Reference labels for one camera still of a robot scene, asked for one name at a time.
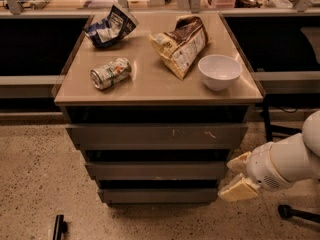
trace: black pole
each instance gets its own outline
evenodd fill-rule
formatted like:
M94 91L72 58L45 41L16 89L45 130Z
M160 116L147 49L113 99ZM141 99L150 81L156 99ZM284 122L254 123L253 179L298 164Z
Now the black pole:
M279 205L278 206L278 213L281 218L283 219L288 219L293 216L303 218L305 220L310 220L316 223L320 223L320 215L319 214L314 214L311 212L304 212L304 211L299 211L292 209L291 206L289 205Z
M64 216L62 214L56 216L53 240L61 240L62 234L68 232L68 224L65 221L63 221L63 218Z

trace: speckled floor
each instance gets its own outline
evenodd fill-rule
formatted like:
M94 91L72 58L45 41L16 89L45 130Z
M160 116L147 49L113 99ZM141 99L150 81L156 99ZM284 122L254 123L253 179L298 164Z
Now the speckled floor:
M301 126L302 122L290 123ZM235 155L265 142L261 122ZM69 240L113 239L320 239L319 224L283 220L279 204L320 213L320 184L296 183L253 200L209 205L121 205L101 203L59 116L26 121L0 117L0 239L52 239L54 220L64 214ZM226 181L232 177L229 172Z

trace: floor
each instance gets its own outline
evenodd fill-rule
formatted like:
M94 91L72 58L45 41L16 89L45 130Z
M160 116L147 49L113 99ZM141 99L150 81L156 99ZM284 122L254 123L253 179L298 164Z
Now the floor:
M301 127L302 121L283 125ZM263 123L251 122L234 155L263 143ZM96 194L59 113L0 116L0 154L0 239L52 239L57 214L68 223L68 240L320 239L319 224L283 220L277 213L279 204L288 204L319 214L316 180L236 203L218 198L203 205L108 207ZM232 176L229 171L225 181Z

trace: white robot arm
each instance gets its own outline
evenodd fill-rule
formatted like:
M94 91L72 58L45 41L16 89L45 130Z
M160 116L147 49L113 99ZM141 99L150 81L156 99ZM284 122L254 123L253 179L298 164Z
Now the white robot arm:
M258 189L277 191L304 179L320 179L320 111L304 122L302 133L268 142L228 162L239 172L218 195L226 201L258 196Z

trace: countertop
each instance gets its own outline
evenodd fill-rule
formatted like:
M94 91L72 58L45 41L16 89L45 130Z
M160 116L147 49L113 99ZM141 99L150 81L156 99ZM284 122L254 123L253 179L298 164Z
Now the countertop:
M93 22L106 16L95 14ZM200 13L208 32L209 43L198 54L183 80L178 79L162 62L148 40L149 33L173 31L178 12L134 12L139 25L125 39L107 49L95 48L84 38L74 61L55 98L60 106L69 105L219 105L254 104L261 102L251 72L245 66L219 13ZM200 79L197 62L208 54L223 54L235 58L243 67L241 77L228 89L214 92ZM126 57L132 66L129 78L100 91L90 79L90 70L118 57Z

